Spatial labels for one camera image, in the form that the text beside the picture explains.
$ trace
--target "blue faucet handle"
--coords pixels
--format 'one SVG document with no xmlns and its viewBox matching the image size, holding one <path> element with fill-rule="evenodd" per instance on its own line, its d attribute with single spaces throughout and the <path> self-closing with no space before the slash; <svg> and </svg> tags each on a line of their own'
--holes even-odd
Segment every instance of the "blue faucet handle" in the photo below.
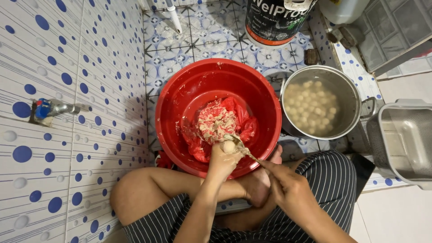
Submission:
<svg viewBox="0 0 432 243">
<path fill-rule="evenodd" d="M 45 119 L 48 116 L 48 113 L 51 112 L 52 102 L 50 100 L 40 98 L 36 102 L 36 105 L 37 107 L 35 111 L 35 116 L 39 119 Z"/>
</svg>

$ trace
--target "red plastic basin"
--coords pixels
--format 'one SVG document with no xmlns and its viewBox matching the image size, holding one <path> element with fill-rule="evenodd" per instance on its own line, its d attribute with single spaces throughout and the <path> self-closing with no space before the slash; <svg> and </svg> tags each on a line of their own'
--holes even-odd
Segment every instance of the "red plastic basin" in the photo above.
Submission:
<svg viewBox="0 0 432 243">
<path fill-rule="evenodd" d="M 279 100 L 266 78 L 250 66 L 228 59 L 197 61 L 168 81 L 159 96 L 155 115 L 156 132 L 163 150 L 186 172 L 205 178 L 208 164 L 189 154 L 181 125 L 196 119 L 197 111 L 208 102 L 228 96 L 246 104 L 249 115 L 258 120 L 257 134 L 245 144 L 251 153 L 266 159 L 274 149 L 282 118 Z M 251 158 L 244 157 L 229 178 L 245 175 L 258 166 Z"/>
</svg>

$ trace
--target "hand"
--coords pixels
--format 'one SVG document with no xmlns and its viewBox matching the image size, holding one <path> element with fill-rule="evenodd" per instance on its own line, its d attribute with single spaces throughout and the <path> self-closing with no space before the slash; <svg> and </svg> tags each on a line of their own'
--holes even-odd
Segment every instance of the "hand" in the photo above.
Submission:
<svg viewBox="0 0 432 243">
<path fill-rule="evenodd" d="M 306 177 L 269 161 L 262 160 L 261 165 L 270 172 L 275 202 L 299 226 L 312 218 L 316 210 L 321 209 Z"/>
<path fill-rule="evenodd" d="M 239 160 L 244 156 L 240 152 L 233 154 L 225 153 L 222 150 L 224 143 L 225 142 L 213 145 L 207 177 L 216 176 L 225 181 L 235 169 Z"/>
</svg>

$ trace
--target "water faucet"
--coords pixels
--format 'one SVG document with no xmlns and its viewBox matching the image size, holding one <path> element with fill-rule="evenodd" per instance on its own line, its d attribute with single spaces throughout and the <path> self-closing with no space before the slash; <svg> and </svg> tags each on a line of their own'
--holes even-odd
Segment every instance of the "water faucet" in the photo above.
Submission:
<svg viewBox="0 0 432 243">
<path fill-rule="evenodd" d="M 44 98 L 40 98 L 36 102 L 35 117 L 39 120 L 43 120 L 49 116 L 56 116 L 63 113 L 70 113 L 77 115 L 81 108 L 76 105 L 61 103 L 53 104 L 52 101 Z"/>
</svg>

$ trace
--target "paint bucket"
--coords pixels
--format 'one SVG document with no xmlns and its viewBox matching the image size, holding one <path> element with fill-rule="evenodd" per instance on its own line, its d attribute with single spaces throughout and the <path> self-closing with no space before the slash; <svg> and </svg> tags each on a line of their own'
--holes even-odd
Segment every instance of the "paint bucket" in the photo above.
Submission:
<svg viewBox="0 0 432 243">
<path fill-rule="evenodd" d="M 317 0 L 248 0 L 246 35 L 258 47 L 278 49 L 297 34 Z"/>
</svg>

